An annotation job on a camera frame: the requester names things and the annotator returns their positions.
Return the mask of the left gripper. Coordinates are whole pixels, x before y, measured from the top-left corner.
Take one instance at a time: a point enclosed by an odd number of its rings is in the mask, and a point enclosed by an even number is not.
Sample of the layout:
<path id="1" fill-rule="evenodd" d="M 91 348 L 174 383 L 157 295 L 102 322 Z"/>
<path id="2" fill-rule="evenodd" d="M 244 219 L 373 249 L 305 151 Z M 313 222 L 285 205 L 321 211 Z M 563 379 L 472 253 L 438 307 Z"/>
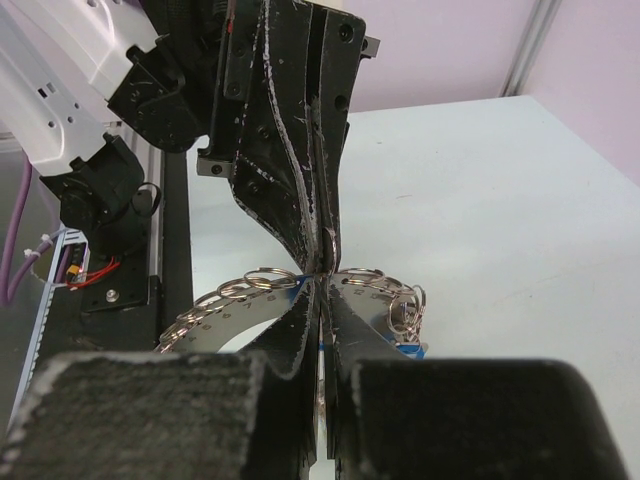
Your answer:
<path id="1" fill-rule="evenodd" d="M 196 171 L 232 177 L 236 203 L 306 274 L 333 273 L 340 263 L 338 177 L 347 117 L 359 65 L 379 48 L 362 18 L 334 6 L 227 7 L 209 144 Z"/>

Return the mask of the metal keyring holder disc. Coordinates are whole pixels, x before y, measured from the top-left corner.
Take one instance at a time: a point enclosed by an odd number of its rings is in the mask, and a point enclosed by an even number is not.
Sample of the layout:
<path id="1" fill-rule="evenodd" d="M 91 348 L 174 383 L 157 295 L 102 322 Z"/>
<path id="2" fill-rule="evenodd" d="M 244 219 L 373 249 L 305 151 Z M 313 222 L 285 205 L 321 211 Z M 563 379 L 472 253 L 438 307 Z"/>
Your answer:
<path id="1" fill-rule="evenodd" d="M 389 276 L 378 269 L 348 268 L 331 275 L 330 285 L 336 288 L 333 277 L 354 269 L 364 272 L 366 282 Z M 308 278 L 281 268 L 261 267 L 229 280 L 179 314 L 160 335 L 155 351 L 219 352 L 243 332 L 281 318 L 301 297 Z"/>

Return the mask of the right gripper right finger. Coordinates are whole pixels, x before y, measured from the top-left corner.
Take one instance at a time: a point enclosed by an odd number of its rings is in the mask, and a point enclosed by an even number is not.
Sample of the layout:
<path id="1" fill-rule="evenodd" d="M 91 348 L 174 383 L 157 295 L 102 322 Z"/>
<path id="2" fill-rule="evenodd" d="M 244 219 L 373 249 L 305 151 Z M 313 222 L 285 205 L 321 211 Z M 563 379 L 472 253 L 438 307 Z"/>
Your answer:
<path id="1" fill-rule="evenodd" d="M 332 289 L 328 450 L 339 479 L 624 479 L 596 396 L 545 359 L 412 360 Z"/>

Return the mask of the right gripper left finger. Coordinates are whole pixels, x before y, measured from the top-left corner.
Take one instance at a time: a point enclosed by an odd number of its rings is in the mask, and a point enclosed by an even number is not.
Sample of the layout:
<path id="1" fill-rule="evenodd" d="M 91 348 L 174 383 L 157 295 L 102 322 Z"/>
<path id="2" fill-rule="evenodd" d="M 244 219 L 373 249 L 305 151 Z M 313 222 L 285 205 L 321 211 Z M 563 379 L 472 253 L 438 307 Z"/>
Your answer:
<path id="1" fill-rule="evenodd" d="M 316 460 L 320 293 L 232 354 L 67 353 L 33 378 L 5 479 L 305 479 Z"/>

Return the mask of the blue tag key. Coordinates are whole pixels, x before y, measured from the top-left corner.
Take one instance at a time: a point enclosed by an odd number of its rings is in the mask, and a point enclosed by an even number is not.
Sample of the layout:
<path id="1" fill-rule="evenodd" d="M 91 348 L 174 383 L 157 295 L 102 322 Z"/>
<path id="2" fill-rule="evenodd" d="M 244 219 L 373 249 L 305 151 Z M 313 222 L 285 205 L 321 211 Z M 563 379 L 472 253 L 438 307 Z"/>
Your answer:
<path id="1" fill-rule="evenodd" d="M 413 359 L 423 359 L 428 345 L 421 341 L 427 296 L 420 285 L 407 285 L 390 276 L 372 282 L 358 269 L 333 277 L 333 286 L 354 312 L 387 343 Z"/>

